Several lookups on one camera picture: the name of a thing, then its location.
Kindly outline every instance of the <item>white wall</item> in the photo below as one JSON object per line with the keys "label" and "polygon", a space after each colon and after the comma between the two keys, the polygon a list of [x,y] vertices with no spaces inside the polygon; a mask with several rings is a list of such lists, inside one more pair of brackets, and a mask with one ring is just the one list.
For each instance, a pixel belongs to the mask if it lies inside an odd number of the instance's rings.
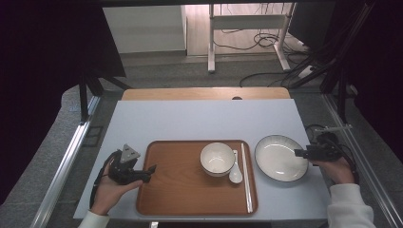
{"label": "white wall", "polygon": [[119,53],[185,50],[184,7],[104,8]]}

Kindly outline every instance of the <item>white tabletop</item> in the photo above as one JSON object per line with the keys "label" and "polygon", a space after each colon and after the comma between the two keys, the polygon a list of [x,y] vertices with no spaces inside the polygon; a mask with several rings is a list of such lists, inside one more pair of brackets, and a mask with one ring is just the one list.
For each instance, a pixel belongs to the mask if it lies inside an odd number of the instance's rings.
{"label": "white tabletop", "polygon": [[141,221],[326,219],[330,197],[318,167],[310,165],[305,176],[292,182],[273,180],[259,169],[254,159],[255,147],[269,135],[289,137],[304,148],[309,144],[294,100],[120,101],[74,218],[85,216],[100,168],[125,143],[142,154],[134,167],[142,169],[146,148],[154,141],[243,140],[251,149],[259,201],[258,210],[251,216],[143,216],[135,207],[137,189],[126,193],[109,215],[113,219]]}

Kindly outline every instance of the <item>white spoon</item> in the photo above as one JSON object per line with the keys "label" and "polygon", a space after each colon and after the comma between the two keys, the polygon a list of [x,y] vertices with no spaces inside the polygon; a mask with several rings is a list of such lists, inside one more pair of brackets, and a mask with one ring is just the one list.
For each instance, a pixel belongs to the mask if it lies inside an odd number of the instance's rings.
{"label": "white spoon", "polygon": [[238,150],[234,150],[235,163],[231,168],[229,173],[229,180],[233,183],[240,183],[242,181],[242,173],[240,172],[240,167],[238,166]]}

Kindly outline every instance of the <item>sleeve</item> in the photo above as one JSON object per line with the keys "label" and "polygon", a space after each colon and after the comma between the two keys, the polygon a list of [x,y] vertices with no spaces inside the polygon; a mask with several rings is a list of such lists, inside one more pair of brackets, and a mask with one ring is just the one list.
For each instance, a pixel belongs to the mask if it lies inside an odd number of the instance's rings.
{"label": "sleeve", "polygon": [[375,227],[373,208],[361,197],[359,185],[336,184],[330,188],[332,202],[328,206],[329,227]]}
{"label": "sleeve", "polygon": [[98,216],[90,211],[87,211],[86,216],[81,222],[79,228],[105,228],[108,222],[108,216]]}

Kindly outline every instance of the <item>brown tray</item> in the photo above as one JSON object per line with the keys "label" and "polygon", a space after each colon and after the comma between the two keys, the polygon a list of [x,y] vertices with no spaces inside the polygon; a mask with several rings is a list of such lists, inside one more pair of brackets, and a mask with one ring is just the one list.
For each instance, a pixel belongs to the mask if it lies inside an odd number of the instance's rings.
{"label": "brown tray", "polygon": [[146,152],[144,169],[157,164],[151,182],[140,187],[137,210],[147,216],[250,215],[246,207],[244,178],[233,183],[228,175],[214,178],[200,163],[202,149],[213,142],[238,150],[240,171],[244,143],[253,213],[258,209],[249,146],[244,141],[156,141]]}

